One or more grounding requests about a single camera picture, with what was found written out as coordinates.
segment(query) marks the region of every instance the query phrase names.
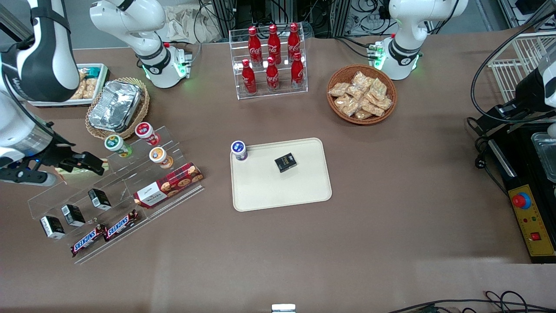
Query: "acrylic bottle rack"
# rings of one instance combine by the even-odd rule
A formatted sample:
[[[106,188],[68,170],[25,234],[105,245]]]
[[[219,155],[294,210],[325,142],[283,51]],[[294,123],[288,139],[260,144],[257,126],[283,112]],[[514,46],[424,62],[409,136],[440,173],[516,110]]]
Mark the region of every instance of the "acrylic bottle rack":
[[[251,61],[249,56],[249,48],[247,47],[247,41],[249,39],[249,34],[247,29],[245,30],[232,30],[230,31],[230,52],[232,54],[232,69],[234,71],[234,79],[236,83],[236,93],[238,99],[247,99],[255,97],[264,96],[274,96],[283,94],[295,94],[298,92],[307,92],[309,86],[307,84],[307,57],[305,50],[305,34],[303,32],[302,23],[297,24],[297,33],[299,34],[299,51],[301,53],[301,62],[303,63],[303,86],[301,89],[294,89],[291,86],[291,63],[287,59],[287,38],[290,35],[290,26],[288,24],[277,25],[278,26],[278,37],[280,38],[280,51],[282,56],[282,63],[276,65],[278,68],[278,77],[280,80],[280,88],[270,93],[266,86],[266,68],[268,67],[268,62],[266,59],[269,57],[269,49],[267,48],[268,37],[269,37],[269,27],[262,26],[257,28],[257,35],[261,41],[262,59],[263,67],[251,67],[255,72],[255,81],[257,83],[257,93],[254,95],[248,95],[245,89],[243,78],[241,76],[241,71],[243,69],[243,64],[241,60],[248,59]]]
[[[150,209],[145,209],[135,204],[133,200],[135,192],[190,162],[190,160],[186,160],[183,157],[178,143],[173,140],[165,126],[157,129],[156,133],[161,137],[158,146],[163,147],[168,155],[173,158],[173,166],[171,168],[162,169],[158,164],[150,161],[148,153],[153,147],[140,139],[130,145],[133,152],[128,158],[121,158],[117,154],[110,155],[108,157],[110,168],[105,171],[103,176],[93,177],[71,185],[59,182],[28,201],[31,217],[37,220],[37,227],[40,227],[38,220],[45,215],[54,216],[60,220],[66,235],[59,239],[58,242],[68,246],[68,258],[72,256],[71,246],[93,230],[97,224],[105,224],[110,228],[127,213],[134,209],[137,211],[140,219],[133,227],[124,230],[108,242],[105,242],[103,238],[99,238],[87,248],[79,251],[75,257],[75,264],[84,263],[113,244],[125,240],[131,233],[204,190],[201,181],[199,181]],[[91,188],[104,191],[112,208],[106,211],[95,208],[87,194]],[[80,227],[68,225],[61,210],[66,204],[77,206],[87,223]],[[55,239],[44,237],[43,240]]]

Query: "bottle cap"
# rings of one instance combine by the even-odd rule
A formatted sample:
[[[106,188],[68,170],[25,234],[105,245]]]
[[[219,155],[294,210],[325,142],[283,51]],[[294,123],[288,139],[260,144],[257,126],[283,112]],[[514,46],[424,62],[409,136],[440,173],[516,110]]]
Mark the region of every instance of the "bottle cap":
[[[110,135],[105,140],[105,147],[110,151],[118,151],[123,147],[123,139],[118,135]]]
[[[245,152],[245,143],[241,140],[236,140],[232,143],[232,153],[235,155],[241,155]]]
[[[158,146],[156,148],[152,148],[151,152],[149,152],[148,154],[148,157],[155,163],[161,163],[162,161],[166,160],[166,151]]]
[[[152,136],[152,133],[152,126],[147,122],[141,122],[135,126],[135,134],[141,139],[149,138]]]

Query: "white cloth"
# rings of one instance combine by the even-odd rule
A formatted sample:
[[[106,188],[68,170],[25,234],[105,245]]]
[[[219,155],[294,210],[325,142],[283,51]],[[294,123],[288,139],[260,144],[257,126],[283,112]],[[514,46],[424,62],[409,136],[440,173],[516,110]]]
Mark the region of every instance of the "white cloth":
[[[212,4],[204,7],[197,16],[199,11],[199,4],[178,4],[176,6],[166,6],[166,23],[168,24],[168,38],[171,41],[187,41],[191,43],[198,43],[197,38],[201,43],[213,42],[222,39],[218,31],[217,18],[208,12],[205,8],[214,12]]]

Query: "cylindrical snack container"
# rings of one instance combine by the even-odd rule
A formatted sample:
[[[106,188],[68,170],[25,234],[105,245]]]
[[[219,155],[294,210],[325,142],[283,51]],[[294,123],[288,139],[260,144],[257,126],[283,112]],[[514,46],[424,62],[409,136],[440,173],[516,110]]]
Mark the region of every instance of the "cylindrical snack container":
[[[247,148],[245,143],[241,140],[236,140],[232,143],[232,153],[236,156],[236,159],[243,161],[247,159]]]
[[[105,139],[105,148],[119,154],[122,158],[127,158],[133,152],[131,146],[118,135],[108,136]]]
[[[166,151],[159,146],[156,148],[152,148],[151,152],[149,152],[148,157],[151,161],[160,165],[161,168],[170,168],[173,164],[173,159],[169,156]]]
[[[141,122],[135,126],[135,134],[144,139],[148,145],[157,145],[160,141],[160,135],[155,133],[152,125],[147,122]]]

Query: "red button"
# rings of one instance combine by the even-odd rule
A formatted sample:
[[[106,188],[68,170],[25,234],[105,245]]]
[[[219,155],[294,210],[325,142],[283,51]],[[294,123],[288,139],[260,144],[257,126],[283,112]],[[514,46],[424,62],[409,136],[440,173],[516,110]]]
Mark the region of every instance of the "red button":
[[[527,200],[525,200],[525,197],[520,194],[516,194],[515,196],[513,196],[512,202],[518,208],[523,208],[527,205]]]

